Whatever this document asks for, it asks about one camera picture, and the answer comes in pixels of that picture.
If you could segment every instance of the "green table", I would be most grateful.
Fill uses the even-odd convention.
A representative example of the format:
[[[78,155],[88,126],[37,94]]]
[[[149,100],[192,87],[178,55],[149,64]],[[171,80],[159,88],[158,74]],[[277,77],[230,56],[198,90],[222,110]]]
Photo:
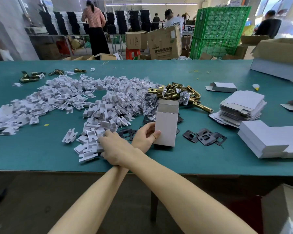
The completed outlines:
[[[259,93],[264,94],[265,101],[268,102],[260,119],[269,126],[293,125],[293,113],[280,106],[280,103],[293,100],[293,83],[250,70],[251,61],[123,60],[110,61],[105,65],[100,65],[101,63],[102,61],[0,62],[0,106],[13,99],[25,98],[42,86],[45,80],[54,78],[46,76],[39,82],[13,87],[12,84],[18,82],[21,71],[48,73],[55,68],[72,71],[78,67],[86,69],[86,75],[93,78],[125,75],[128,78],[149,77],[151,81],[160,84],[178,82],[191,85],[202,94],[202,103],[215,111],[219,109],[219,103],[230,94],[207,91],[206,85],[211,82],[232,82],[238,90],[253,90],[252,84],[259,84]],[[95,71],[90,71],[91,67],[95,67]],[[89,101],[101,99],[104,94],[105,91],[96,91],[97,98]],[[180,133],[176,136],[176,146],[169,150],[151,148],[147,153],[164,166],[185,174],[293,176],[293,159],[258,159],[237,135],[238,129],[218,124],[197,108],[180,107],[179,112],[184,121],[178,125]],[[82,132],[86,121],[83,120],[82,113],[83,110],[76,109],[72,114],[54,110],[40,117],[38,125],[23,126],[16,135],[0,136],[0,170],[106,172],[111,166],[101,158],[85,164],[78,162],[78,155],[73,148],[79,142],[61,142],[70,128]],[[142,125],[142,119],[143,116],[134,119],[131,128],[138,129]],[[219,132],[228,139],[221,146],[204,146],[201,143],[194,144],[182,136],[186,130],[196,132],[201,128]]]

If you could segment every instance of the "long black skirt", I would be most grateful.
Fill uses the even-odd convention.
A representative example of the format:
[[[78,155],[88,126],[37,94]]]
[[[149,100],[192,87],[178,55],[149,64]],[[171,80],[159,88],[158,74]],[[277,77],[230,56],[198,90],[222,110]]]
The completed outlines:
[[[97,55],[99,53],[108,53],[110,50],[107,45],[107,41],[101,27],[89,28],[89,38],[91,44],[92,55]]]

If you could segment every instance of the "pink shirt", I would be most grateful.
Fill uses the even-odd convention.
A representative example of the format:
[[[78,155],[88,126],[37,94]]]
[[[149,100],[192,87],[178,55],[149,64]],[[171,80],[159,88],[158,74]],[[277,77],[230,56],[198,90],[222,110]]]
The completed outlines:
[[[94,7],[94,13],[92,12],[91,7],[86,7],[82,13],[82,22],[84,22],[86,18],[88,19],[90,28],[103,27],[106,24],[104,15],[97,7]]]

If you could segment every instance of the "red object on floor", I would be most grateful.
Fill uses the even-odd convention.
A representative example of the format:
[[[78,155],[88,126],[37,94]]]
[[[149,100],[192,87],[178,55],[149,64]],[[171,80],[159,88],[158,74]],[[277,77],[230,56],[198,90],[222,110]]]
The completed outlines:
[[[264,234],[261,196],[234,201],[229,209],[245,221],[258,234]]]
[[[69,49],[68,49],[68,46],[66,44],[66,41],[57,41],[56,42],[56,46],[57,48],[59,49],[59,52],[63,55],[70,55],[70,52],[69,52]]]
[[[140,49],[127,49],[126,48],[126,60],[132,60],[133,59],[132,53],[134,53],[135,56],[138,56],[138,55],[140,55]]]

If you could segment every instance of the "hand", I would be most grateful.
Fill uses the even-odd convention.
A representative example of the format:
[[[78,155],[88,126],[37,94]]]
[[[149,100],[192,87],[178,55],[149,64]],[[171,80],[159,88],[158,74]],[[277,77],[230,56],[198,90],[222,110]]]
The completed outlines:
[[[146,153],[153,142],[160,136],[160,131],[154,130],[155,122],[145,124],[137,131],[131,145],[134,148],[140,149],[143,153]]]
[[[99,137],[99,142],[104,149],[101,156],[114,166],[120,165],[127,168],[131,158],[137,153],[137,150],[117,132],[112,133],[106,130],[105,136]]]

